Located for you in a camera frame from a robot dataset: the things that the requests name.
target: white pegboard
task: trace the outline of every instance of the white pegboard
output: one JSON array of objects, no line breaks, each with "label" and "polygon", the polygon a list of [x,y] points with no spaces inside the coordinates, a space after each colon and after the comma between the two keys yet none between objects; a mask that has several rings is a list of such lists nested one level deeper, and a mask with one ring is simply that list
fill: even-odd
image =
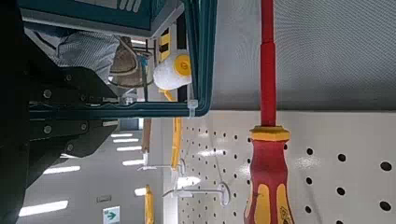
[{"label": "white pegboard", "polygon": [[[395,114],[280,112],[278,120],[291,132],[286,157],[295,223],[395,223],[396,174],[389,167],[396,165]],[[243,223],[249,130],[259,123],[253,111],[183,120],[181,157],[187,175],[202,180],[191,188],[214,189],[224,181],[232,201],[223,208],[214,195],[179,199],[179,223]]]}]

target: pegboard hole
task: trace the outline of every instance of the pegboard hole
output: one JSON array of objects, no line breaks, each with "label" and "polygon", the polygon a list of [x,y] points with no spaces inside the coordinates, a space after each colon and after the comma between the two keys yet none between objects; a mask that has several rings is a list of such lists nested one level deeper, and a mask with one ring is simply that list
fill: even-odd
[{"label": "pegboard hole", "polygon": [[309,147],[309,148],[306,150],[306,154],[312,156],[312,154],[314,154],[314,149],[312,149],[312,148]]},{"label": "pegboard hole", "polygon": [[338,160],[344,162],[344,161],[347,160],[347,156],[344,155],[344,154],[339,154],[339,155],[338,155]]},{"label": "pegboard hole", "polygon": [[383,162],[381,162],[381,169],[383,170],[383,171],[391,171],[392,170],[392,165],[389,163],[389,162],[387,162],[387,161],[383,161]]},{"label": "pegboard hole", "polygon": [[337,188],[337,193],[341,196],[346,195],[346,191],[343,188]]},{"label": "pegboard hole", "polygon": [[308,185],[311,185],[311,184],[312,184],[312,179],[311,179],[310,177],[307,177],[305,181],[306,181],[306,183],[307,183]]},{"label": "pegboard hole", "polygon": [[381,209],[384,210],[385,212],[388,212],[388,211],[390,211],[390,210],[392,209],[392,206],[390,206],[390,204],[387,203],[387,202],[381,202],[381,203],[379,204],[379,206],[380,206]]},{"label": "pegboard hole", "polygon": [[312,212],[312,209],[309,206],[305,207],[305,212],[310,214]]}]

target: fluorescent light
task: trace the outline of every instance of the fluorescent light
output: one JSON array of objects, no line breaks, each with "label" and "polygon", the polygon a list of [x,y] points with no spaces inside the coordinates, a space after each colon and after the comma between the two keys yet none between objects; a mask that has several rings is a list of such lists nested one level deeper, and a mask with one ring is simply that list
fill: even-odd
[{"label": "fluorescent light", "polygon": [[133,134],[131,133],[113,133],[111,137],[132,137]]},{"label": "fluorescent light", "polygon": [[177,188],[182,189],[190,186],[194,186],[201,182],[201,179],[195,176],[181,177],[177,180]]},{"label": "fluorescent light", "polygon": [[113,143],[127,143],[127,142],[138,142],[137,138],[124,138],[124,139],[114,139]]},{"label": "fluorescent light", "polygon": [[136,195],[136,196],[144,196],[144,195],[146,195],[146,193],[147,193],[146,188],[134,190],[134,195]]},{"label": "fluorescent light", "polygon": [[141,149],[142,147],[117,147],[117,151],[135,151]]},{"label": "fluorescent light", "polygon": [[145,164],[144,160],[135,160],[135,161],[123,161],[122,165],[130,166],[130,165],[143,165]]},{"label": "fluorescent light", "polygon": [[49,168],[44,171],[44,175],[52,175],[52,174],[59,174],[59,173],[67,173],[67,172],[74,172],[79,171],[81,167],[79,166],[67,166],[67,167],[57,167],[57,168]]},{"label": "fluorescent light", "polygon": [[40,205],[23,207],[20,211],[20,217],[62,210],[67,207],[68,203],[68,201],[60,201],[56,203],[43,203]]},{"label": "fluorescent light", "polygon": [[133,43],[133,44],[146,45],[146,41],[134,40],[134,39],[131,39],[131,43]]}]

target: red screwdriver handle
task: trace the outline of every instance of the red screwdriver handle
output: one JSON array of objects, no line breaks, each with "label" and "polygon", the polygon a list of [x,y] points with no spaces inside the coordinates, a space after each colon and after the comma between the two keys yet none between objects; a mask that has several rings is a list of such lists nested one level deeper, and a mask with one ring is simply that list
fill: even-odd
[{"label": "red screwdriver handle", "polygon": [[293,224],[288,193],[288,167],[283,147],[286,141],[253,140],[250,164],[251,193],[245,224]]}]

